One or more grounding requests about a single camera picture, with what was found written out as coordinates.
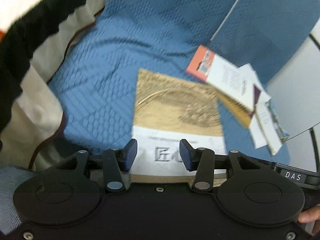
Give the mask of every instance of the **human hand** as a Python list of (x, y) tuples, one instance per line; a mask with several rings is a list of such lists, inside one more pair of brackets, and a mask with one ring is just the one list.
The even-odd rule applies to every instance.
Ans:
[(312, 235), (315, 235), (320, 231), (320, 206), (312, 207), (307, 211), (300, 213), (298, 222), (309, 223), (312, 221), (316, 221), (311, 233)]

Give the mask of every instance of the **white paper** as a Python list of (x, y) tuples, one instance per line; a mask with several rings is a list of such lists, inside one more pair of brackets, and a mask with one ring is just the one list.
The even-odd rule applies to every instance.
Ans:
[(223, 57), (217, 54), (214, 56), (206, 82), (233, 98), (248, 110), (254, 110), (252, 81), (243, 75), (237, 66)]
[(256, 104), (256, 115), (267, 140), (271, 155), (276, 155), (280, 150), (282, 143), (273, 127), (272, 117), (265, 103)]
[[(267, 102), (271, 99), (271, 96), (269, 96), (266, 91), (263, 89), (263, 86), (256, 74), (256, 72), (253, 70), (252, 66), (250, 64), (245, 64), (239, 68), (239, 71), (248, 77), (260, 90), (261, 94), (258, 99), (258, 103)], [(259, 126), (259, 122), (257, 119), (256, 114), (252, 116), (251, 123), (249, 126), (249, 131), (251, 134), (251, 138), (254, 144), (254, 148), (258, 149), (261, 147), (264, 147), (268, 145), (263, 132), (261, 131), (261, 128)]]
[(132, 138), (138, 141), (138, 153), (131, 174), (153, 176), (194, 176), (187, 171), (179, 154), (179, 143), (186, 139), (193, 148), (205, 147), (215, 154), (226, 155), (223, 136), (204, 136), (169, 132), (140, 126), (132, 127)]

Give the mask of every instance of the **black fabric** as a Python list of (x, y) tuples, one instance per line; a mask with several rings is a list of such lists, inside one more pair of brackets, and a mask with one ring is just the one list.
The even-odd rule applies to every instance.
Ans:
[(22, 93), (20, 83), (30, 68), (34, 51), (85, 2), (43, 0), (17, 20), (0, 42), (0, 132), (11, 119), (13, 102)]

